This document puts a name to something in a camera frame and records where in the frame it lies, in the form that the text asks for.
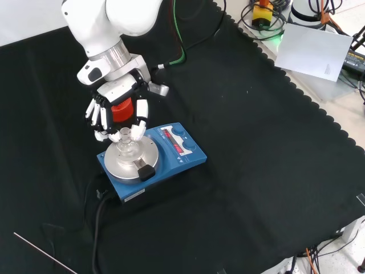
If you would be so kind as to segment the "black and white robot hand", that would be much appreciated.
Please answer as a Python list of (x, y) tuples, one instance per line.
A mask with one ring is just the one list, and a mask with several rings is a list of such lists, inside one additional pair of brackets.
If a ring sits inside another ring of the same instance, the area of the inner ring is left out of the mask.
[(147, 129), (149, 107), (144, 96), (147, 91), (147, 83), (143, 76), (133, 69), (93, 92), (85, 119), (94, 129), (95, 138), (100, 142), (107, 138), (115, 143), (119, 142), (121, 133), (113, 121), (112, 107), (136, 95), (136, 123), (131, 126), (130, 138), (133, 141), (140, 140)]

